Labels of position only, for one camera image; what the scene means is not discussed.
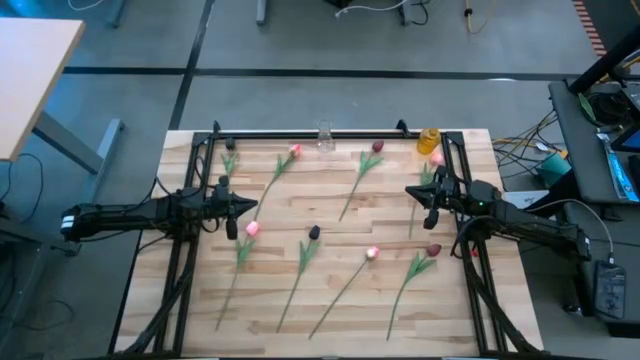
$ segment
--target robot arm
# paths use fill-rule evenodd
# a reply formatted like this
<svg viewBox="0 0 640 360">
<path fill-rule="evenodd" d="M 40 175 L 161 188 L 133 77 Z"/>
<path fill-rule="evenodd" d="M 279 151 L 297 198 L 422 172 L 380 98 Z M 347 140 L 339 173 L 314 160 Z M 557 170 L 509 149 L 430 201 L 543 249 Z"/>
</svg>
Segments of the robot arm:
<svg viewBox="0 0 640 360">
<path fill-rule="evenodd" d="M 501 199 L 500 191 L 484 181 L 473 181 L 468 185 L 467 193 L 460 193 L 460 183 L 455 174 L 447 168 L 438 167 L 434 180 L 425 186 L 407 186 L 405 191 L 420 204 L 429 209 L 424 220 L 425 229 L 433 229 L 438 222 L 438 209 L 442 208 L 466 215 L 469 219 L 459 230 L 457 241 L 463 246 L 462 261 L 468 284 L 483 299 L 500 327 L 509 337 L 515 348 L 524 353 L 541 353 L 531 345 L 513 325 L 502 310 L 498 301 L 491 295 L 487 285 L 478 275 L 468 241 L 485 241 L 492 235 L 504 235 L 524 241 L 548 246 L 557 253 L 588 261 L 591 259 L 589 239 L 577 226 L 563 226 L 555 221 L 541 218 L 518 209 L 515 205 Z"/>
<path fill-rule="evenodd" d="M 229 178 L 222 176 L 205 197 L 204 188 L 185 188 L 162 198 L 135 205 L 80 204 L 62 214 L 60 232 L 68 241 L 102 231 L 155 229 L 168 237 L 176 235 L 186 224 L 201 224 L 203 220 L 226 219 L 227 237 L 238 237 L 236 219 L 257 205 L 257 201 L 229 192 Z"/>
</svg>

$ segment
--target black metal frame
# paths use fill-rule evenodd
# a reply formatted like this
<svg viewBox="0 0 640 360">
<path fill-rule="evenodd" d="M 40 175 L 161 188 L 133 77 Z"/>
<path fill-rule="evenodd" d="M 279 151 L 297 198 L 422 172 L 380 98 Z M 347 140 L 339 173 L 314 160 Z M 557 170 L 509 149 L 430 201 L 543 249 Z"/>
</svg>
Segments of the black metal frame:
<svg viewBox="0 0 640 360">
<path fill-rule="evenodd" d="M 395 131 L 336 131 L 332 134 L 334 139 L 337 140 L 347 140 L 347 139 L 418 139 L 419 132 L 410 131 L 407 128 L 407 125 L 403 120 L 400 120 L 396 125 Z M 195 173 L 195 158 L 200 151 L 200 146 L 207 146 L 207 156 L 205 159 L 205 168 L 203 169 L 203 174 L 208 174 L 211 169 L 212 160 L 213 160 L 213 146 L 216 140 L 225 140 L 226 138 L 233 137 L 236 140 L 246 140 L 246 139 L 254 139 L 254 140 L 274 140 L 274 139 L 291 139 L 291 140 L 309 140 L 317 138 L 317 131 L 269 131 L 269 132 L 233 132 L 233 131 L 225 131 L 220 132 L 220 127 L 217 122 L 214 125 L 213 133 L 195 133 L 191 154 L 189 156 L 189 165 L 187 168 L 187 176 L 185 179 L 185 187 L 192 186 L 192 182 L 194 179 Z M 466 183 L 471 182 L 471 169 L 469 168 L 469 162 L 466 153 L 466 147 L 464 142 L 464 136 L 462 132 L 453 131 L 453 132 L 445 132 L 442 133 L 442 148 L 443 154 L 445 157 L 445 162 L 447 167 L 451 171 L 454 170 L 454 162 L 453 162 L 453 154 L 452 147 L 455 147 L 458 151 L 458 156 L 460 159 L 461 171 L 462 171 L 462 180 Z M 208 177 L 203 176 L 203 180 L 206 181 Z M 455 214 L 456 216 L 456 224 L 458 225 L 458 229 L 460 229 L 461 223 L 463 222 L 463 218 L 459 216 L 459 214 Z M 199 229 L 194 229 L 193 234 L 198 234 Z M 184 340 L 184 331 L 187 320 L 187 311 L 189 307 L 189 295 L 191 292 L 191 278 L 193 276 L 193 271 L 195 270 L 195 260 L 197 255 L 197 246 L 198 246 L 198 237 L 196 235 L 195 239 L 190 239 L 190 247 L 189 254 L 187 258 L 187 263 L 185 265 L 185 269 L 180 276 L 178 282 L 174 285 L 175 276 L 177 273 L 178 267 L 178 258 L 180 255 L 180 249 L 182 242 L 176 241 L 174 242 L 172 251 L 171 251 L 171 260 L 170 266 L 167 272 L 167 280 L 165 283 L 165 290 L 163 296 L 162 307 L 159 310 L 158 314 L 154 316 L 154 320 L 156 317 L 161 316 L 160 314 L 163 309 L 170 310 L 175 304 L 177 297 L 181 297 L 180 302 L 180 310 L 177 318 L 177 327 L 176 334 L 174 338 L 174 342 L 172 345 L 172 349 L 170 351 L 164 350 L 164 337 L 166 334 L 166 316 L 160 322 L 160 326 L 158 327 L 157 332 L 155 333 L 156 342 L 154 343 L 153 352 L 151 353 L 118 353 L 114 354 L 114 348 L 116 344 L 116 339 L 118 336 L 118 332 L 120 329 L 120 323 L 122 320 L 122 316 L 124 313 L 124 307 L 128 295 L 128 287 L 127 292 L 125 293 L 120 312 L 118 315 L 118 319 L 116 322 L 116 327 L 114 328 L 114 332 L 111 339 L 111 345 L 109 347 L 109 355 L 104 358 L 116 358 L 116 359 L 152 359 L 152 358 L 176 358 L 181 355 L 182 344 Z M 467 242 L 460 243 L 462 248 L 463 256 L 471 256 L 471 249 L 468 246 Z M 486 248 L 486 244 L 484 242 L 479 242 L 476 244 L 478 249 L 478 256 L 480 260 L 480 267 L 482 270 L 482 279 L 484 283 L 489 288 L 489 291 L 493 297 L 496 297 L 495 284 L 493 281 L 493 276 L 491 273 L 491 265 L 489 263 L 489 255 Z M 131 267 L 129 272 L 128 284 L 131 282 L 131 278 L 133 276 L 133 269 L 135 267 L 134 264 Z M 490 318 L 493 325 L 493 331 L 496 338 L 496 346 L 497 350 L 490 350 L 487 344 L 487 338 L 484 328 L 484 323 L 482 321 L 482 310 L 480 307 L 480 301 L 478 299 L 478 294 L 476 291 L 469 285 L 469 281 L 467 280 L 467 288 L 469 292 L 469 303 L 471 307 L 472 321 L 475 329 L 476 341 L 478 343 L 478 352 L 480 357 L 487 358 L 522 358 L 522 359 L 538 359 L 541 358 L 540 355 L 533 354 L 517 354 L 508 352 L 506 345 L 506 338 L 504 331 L 498 325 L 496 318 L 493 314 L 490 314 Z"/>
</svg>

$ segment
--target gray floor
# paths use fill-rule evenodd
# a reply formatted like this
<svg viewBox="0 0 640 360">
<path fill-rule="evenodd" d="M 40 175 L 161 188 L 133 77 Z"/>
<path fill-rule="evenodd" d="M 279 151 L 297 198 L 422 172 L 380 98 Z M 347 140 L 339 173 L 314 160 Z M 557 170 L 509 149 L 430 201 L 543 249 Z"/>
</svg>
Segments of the gray floor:
<svg viewBox="0 0 640 360">
<path fill-rule="evenodd" d="M 84 18 L 87 32 L 75 52 L 75 66 L 184 67 L 204 0 L 131 0 L 122 27 L 105 24 L 108 6 L 86 12 L 66 2 L 4 0 L 23 16 Z M 75 0 L 77 6 L 86 2 Z M 393 1 L 369 1 L 380 6 Z M 480 22 L 486 1 L 473 1 Z M 427 26 L 402 28 L 396 13 L 352 11 L 336 20 L 321 1 L 271 0 L 268 24 L 255 26 L 254 0 L 217 0 L 198 66 L 203 68 L 320 68 L 457 72 L 579 73 L 596 57 L 569 0 L 499 1 L 486 30 L 468 37 L 462 0 L 433 0 Z M 422 14 L 415 9 L 415 16 Z M 182 78 L 179 76 L 65 75 L 47 110 L 97 146 L 107 122 L 126 123 L 122 141 L 98 201 L 137 202 L 148 190 Z M 403 118 L 411 127 L 484 127 L 494 137 L 515 135 L 551 109 L 544 82 L 391 80 L 344 78 L 196 77 L 180 129 L 312 128 L 330 119 L 335 128 L 389 128 Z M 560 141 L 557 127 L 545 130 Z M 59 214 L 81 201 L 84 172 L 31 137 L 25 152 L 42 158 L 45 190 L 30 225 L 55 234 Z M 14 168 L 10 209 L 24 215 L 37 189 L 35 165 L 21 159 Z M 6 164 L 0 168 L 4 174 Z M 508 167 L 503 174 L 518 171 Z M 0 175 L 0 189 L 5 186 Z M 519 176 L 510 190 L 538 186 Z M 135 234 L 87 245 L 80 256 L 53 256 L 33 301 L 29 321 L 49 323 L 60 298 L 77 316 L 49 332 L 20 333 L 20 353 L 46 352 L 50 359 L 102 355 L 107 349 L 133 256 Z M 545 347 L 558 354 L 627 359 L 640 341 L 611 339 L 590 319 L 560 309 L 566 264 L 532 251 L 524 256 L 529 286 Z"/>
</svg>

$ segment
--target clear glass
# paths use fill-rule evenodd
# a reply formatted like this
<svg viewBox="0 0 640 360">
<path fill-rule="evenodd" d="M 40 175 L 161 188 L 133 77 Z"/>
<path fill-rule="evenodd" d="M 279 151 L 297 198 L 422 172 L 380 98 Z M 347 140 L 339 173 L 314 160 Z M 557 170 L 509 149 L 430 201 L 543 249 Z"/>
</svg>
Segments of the clear glass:
<svg viewBox="0 0 640 360">
<path fill-rule="evenodd" d="M 327 153 L 335 150 L 335 143 L 331 137 L 331 121 L 318 121 L 318 151 Z"/>
</svg>

